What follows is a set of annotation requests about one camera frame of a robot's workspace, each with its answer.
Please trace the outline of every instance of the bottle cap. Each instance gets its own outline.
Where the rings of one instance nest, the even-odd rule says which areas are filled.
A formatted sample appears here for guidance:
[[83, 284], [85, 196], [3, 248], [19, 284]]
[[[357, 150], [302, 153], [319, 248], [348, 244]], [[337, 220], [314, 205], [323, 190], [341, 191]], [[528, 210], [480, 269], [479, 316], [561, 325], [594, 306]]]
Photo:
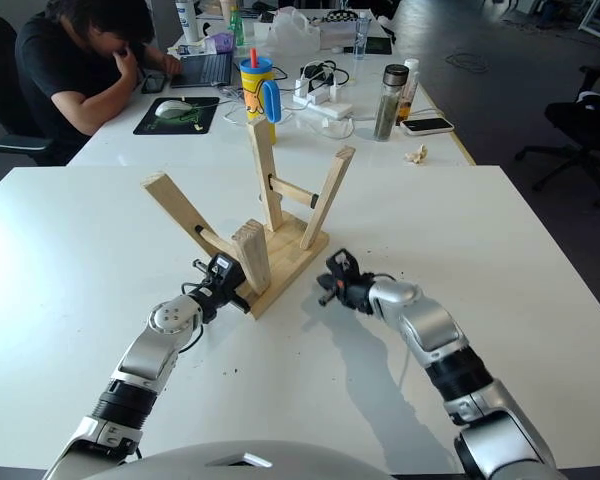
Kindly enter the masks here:
[[404, 66], [409, 70], [418, 70], [418, 67], [420, 67], [420, 60], [417, 58], [407, 58], [404, 61]]
[[401, 87], [407, 83], [409, 69], [404, 65], [391, 64], [384, 69], [382, 81], [389, 87]]

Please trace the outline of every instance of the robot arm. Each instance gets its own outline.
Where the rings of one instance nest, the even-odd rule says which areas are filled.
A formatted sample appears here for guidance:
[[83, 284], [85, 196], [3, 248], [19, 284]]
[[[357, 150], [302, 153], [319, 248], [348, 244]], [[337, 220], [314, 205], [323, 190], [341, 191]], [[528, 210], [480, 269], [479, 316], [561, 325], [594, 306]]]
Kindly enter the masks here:
[[46, 479], [82, 479], [113, 468], [134, 454], [142, 426], [193, 332], [211, 322], [231, 302], [249, 311], [235, 289], [245, 281], [240, 264], [218, 254], [209, 266], [194, 266], [206, 278], [194, 290], [161, 303], [111, 375], [91, 415], [85, 416]]
[[318, 278], [327, 290], [320, 304], [337, 297], [400, 333], [442, 395], [452, 422], [463, 427], [454, 444], [469, 476], [564, 478], [544, 439], [438, 302], [417, 285], [361, 274], [356, 259], [344, 249], [327, 260], [327, 267], [331, 273]]

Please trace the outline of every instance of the cup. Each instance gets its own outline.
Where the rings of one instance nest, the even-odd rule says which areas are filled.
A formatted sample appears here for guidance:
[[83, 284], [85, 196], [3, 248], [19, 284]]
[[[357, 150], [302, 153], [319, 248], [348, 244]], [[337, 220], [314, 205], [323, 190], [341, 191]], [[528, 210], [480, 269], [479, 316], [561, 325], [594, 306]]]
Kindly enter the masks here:
[[186, 39], [187, 45], [193, 45], [200, 41], [198, 33], [198, 20], [196, 19], [196, 7], [191, 0], [176, 2], [176, 9], [180, 17], [180, 24]]
[[273, 62], [269, 58], [258, 57], [258, 66], [251, 66], [251, 59], [240, 62], [244, 103], [247, 105], [247, 118], [252, 120], [266, 115], [269, 120], [271, 143], [276, 143], [275, 123], [282, 117], [280, 90], [273, 81]]
[[220, 7], [222, 8], [222, 16], [224, 22], [229, 25], [231, 23], [231, 7], [236, 6], [236, 0], [220, 0]]

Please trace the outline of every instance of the green bottle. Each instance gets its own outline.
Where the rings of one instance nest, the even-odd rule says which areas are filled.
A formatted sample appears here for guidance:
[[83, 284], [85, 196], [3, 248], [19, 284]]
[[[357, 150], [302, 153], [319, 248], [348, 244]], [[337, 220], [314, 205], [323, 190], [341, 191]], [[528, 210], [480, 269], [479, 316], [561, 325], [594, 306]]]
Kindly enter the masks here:
[[229, 24], [229, 30], [233, 31], [236, 36], [236, 46], [240, 47], [244, 45], [244, 29], [242, 27], [242, 17], [240, 16], [240, 10], [235, 5], [231, 7], [231, 23]]

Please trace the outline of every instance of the black t-shirt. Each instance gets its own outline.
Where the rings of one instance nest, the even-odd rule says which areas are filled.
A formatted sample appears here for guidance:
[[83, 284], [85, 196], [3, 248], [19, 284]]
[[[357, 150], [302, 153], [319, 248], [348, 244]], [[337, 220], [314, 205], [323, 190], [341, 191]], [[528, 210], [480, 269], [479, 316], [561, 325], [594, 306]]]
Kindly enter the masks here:
[[[131, 48], [140, 61], [144, 46]], [[40, 13], [18, 34], [16, 61], [20, 86], [36, 123], [70, 160], [90, 137], [69, 123], [51, 97], [66, 91], [80, 92], [87, 98], [98, 95], [120, 79], [115, 59], [80, 49], [59, 22]]]

